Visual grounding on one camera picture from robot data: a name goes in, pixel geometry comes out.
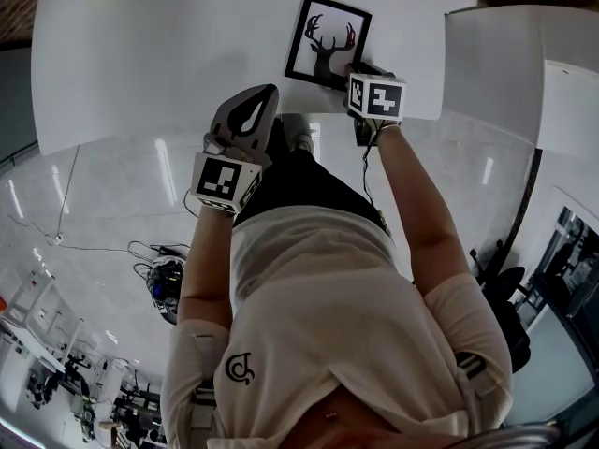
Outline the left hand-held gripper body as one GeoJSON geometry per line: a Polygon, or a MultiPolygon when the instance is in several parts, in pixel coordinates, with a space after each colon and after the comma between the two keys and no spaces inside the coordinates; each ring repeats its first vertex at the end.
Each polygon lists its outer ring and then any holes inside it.
{"type": "Polygon", "coordinates": [[[248,88],[224,102],[196,154],[190,195],[207,207],[236,215],[247,205],[263,171],[279,101],[275,85],[248,88]]]}

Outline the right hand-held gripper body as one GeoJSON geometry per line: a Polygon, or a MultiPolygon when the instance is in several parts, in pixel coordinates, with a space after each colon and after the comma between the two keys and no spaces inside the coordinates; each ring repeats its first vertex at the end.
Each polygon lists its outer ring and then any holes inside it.
{"type": "Polygon", "coordinates": [[[347,109],[362,118],[401,122],[405,81],[378,66],[360,64],[362,74],[347,75],[347,109]]]}

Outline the person's right hand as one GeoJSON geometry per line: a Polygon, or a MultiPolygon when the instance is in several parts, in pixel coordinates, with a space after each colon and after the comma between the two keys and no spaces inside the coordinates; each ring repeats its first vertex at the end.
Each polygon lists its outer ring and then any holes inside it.
{"type": "Polygon", "coordinates": [[[378,133],[390,126],[400,126],[401,123],[395,120],[381,120],[373,118],[362,118],[357,116],[354,119],[355,126],[362,134],[378,133]]]}

